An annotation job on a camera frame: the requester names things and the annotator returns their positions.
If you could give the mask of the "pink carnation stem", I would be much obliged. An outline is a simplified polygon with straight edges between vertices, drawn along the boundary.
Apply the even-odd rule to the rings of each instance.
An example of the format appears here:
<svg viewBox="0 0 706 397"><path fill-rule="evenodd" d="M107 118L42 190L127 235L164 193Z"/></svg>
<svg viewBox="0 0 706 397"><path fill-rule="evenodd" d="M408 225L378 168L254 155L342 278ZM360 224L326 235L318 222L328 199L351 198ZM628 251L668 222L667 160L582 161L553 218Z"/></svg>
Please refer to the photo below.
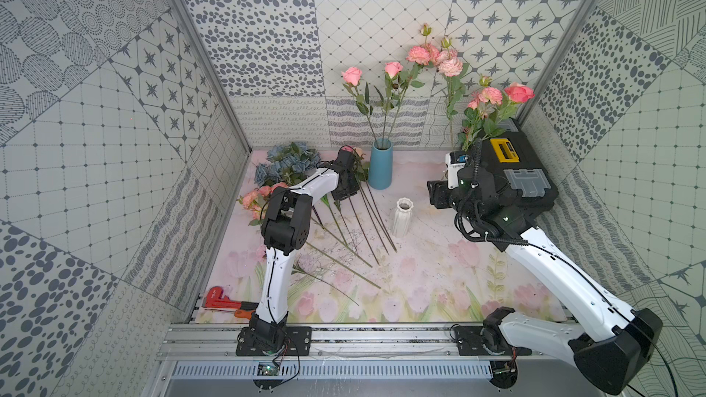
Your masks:
<svg viewBox="0 0 706 397"><path fill-rule="evenodd" d="M324 280L324 279L322 279L322 278L320 278L320 277L314 275L313 273L310 273L310 272L304 270L303 267L302 267L299 263L295 263L295 264L293 265L292 272L293 272L294 274L305 275L305 276L310 277L310 278L312 278L312 279L315 279L315 280L317 280L317 281L319 281L319 282L323 282L323 283L325 283L325 285L327 285L327 286L329 286L330 288L336 290L337 292L339 292L340 294L342 294L343 296L345 296L346 298L348 298L350 301L353 301L353 303L359 304L355 299L353 299L351 296L349 296L349 294L346 294L345 292L343 292L343 290L340 290L340 289L339 289L338 287L336 287L334 284L332 284L332 283L330 283L330 282L328 282L328 281L326 281L326 280Z"/></svg>

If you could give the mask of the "large pink rose stem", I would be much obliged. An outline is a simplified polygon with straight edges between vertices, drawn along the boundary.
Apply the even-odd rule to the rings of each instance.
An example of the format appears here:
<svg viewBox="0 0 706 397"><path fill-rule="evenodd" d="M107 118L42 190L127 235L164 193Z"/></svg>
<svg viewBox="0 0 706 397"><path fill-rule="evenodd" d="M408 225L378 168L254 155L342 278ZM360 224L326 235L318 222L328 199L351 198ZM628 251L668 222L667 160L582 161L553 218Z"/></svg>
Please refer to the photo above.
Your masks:
<svg viewBox="0 0 706 397"><path fill-rule="evenodd" d="M487 86L479 95L483 104L483 131L485 138L496 137L504 131L500 123L512 118L518 107L535 97L534 90L528 86L514 83L504 90Z"/></svg>

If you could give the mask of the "pink peony flower stem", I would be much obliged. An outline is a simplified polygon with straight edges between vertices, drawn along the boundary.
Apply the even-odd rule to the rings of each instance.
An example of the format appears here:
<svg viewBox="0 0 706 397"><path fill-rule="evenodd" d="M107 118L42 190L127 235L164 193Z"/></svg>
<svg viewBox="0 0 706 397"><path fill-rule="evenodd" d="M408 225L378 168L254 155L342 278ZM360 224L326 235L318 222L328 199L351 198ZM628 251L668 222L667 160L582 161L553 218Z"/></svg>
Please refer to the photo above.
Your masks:
<svg viewBox="0 0 706 397"><path fill-rule="evenodd" d="M433 57L438 52L438 49L430 40L432 27L428 23L424 23L421 26L420 33L424 37L423 42L409 49L405 58L408 67L404 66L404 70L398 75L399 85L395 86L397 95L393 101L395 105L391 110L393 112L393 121L390 127L387 128L389 140L392 139L409 88L417 89L424 86L424 83L418 77L430 64L433 64Z"/></svg>

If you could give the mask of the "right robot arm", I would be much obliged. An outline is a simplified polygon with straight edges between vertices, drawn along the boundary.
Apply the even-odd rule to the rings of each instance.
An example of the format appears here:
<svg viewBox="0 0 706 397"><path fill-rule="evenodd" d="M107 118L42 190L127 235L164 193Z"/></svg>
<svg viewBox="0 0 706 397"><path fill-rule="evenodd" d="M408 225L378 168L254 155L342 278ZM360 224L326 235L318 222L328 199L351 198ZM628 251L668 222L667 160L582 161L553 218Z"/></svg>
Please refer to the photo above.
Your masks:
<svg viewBox="0 0 706 397"><path fill-rule="evenodd" d="M471 243L490 243L519 262L573 315L573 323L531 318L499 306L481 338L494 355L528 349L575 367L603 393L619 395L657 351L662 320L634 310L565 255L535 222L557 190L543 168L446 155L447 176L427 184L435 208L453 209L454 226Z"/></svg>

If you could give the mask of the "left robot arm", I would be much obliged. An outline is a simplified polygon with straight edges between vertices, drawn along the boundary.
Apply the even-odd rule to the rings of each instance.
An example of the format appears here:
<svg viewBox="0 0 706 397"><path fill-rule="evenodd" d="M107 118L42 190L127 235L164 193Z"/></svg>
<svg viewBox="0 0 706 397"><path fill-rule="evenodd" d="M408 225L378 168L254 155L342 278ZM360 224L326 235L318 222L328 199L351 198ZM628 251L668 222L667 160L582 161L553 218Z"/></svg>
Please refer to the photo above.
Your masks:
<svg viewBox="0 0 706 397"><path fill-rule="evenodd" d="M314 204L327 195L345 200L357 194L358 159L354 149L344 146L335 160L321 163L312 176L293 187L275 189L270 196L261 224L267 248L263 290L249 320L257 343L266 352L278 351L285 345L294 252L308 240Z"/></svg>

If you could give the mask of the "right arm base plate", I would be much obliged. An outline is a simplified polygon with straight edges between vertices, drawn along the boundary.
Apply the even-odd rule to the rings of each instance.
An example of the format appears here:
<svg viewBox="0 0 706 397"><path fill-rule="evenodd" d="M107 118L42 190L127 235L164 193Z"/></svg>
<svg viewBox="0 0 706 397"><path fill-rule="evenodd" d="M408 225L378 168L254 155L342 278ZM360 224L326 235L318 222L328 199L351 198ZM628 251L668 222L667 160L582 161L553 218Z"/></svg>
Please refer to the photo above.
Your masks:
<svg viewBox="0 0 706 397"><path fill-rule="evenodd" d="M478 325L454 323L449 329L450 338L460 356L531 356L532 351L525 347L511 347L506 342L493 345Z"/></svg>

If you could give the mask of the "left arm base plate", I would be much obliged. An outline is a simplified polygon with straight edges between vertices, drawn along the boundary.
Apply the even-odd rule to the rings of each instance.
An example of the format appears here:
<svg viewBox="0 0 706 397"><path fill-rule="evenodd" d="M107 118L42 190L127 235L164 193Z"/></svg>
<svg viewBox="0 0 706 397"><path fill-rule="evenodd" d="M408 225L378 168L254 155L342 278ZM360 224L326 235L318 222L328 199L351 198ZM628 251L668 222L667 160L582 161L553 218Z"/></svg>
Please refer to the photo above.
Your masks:
<svg viewBox="0 0 706 397"><path fill-rule="evenodd" d="M259 334L255 328L246 327L238 335L236 355L238 357L308 356L311 349L313 329L309 326L284 327L266 330Z"/></svg>

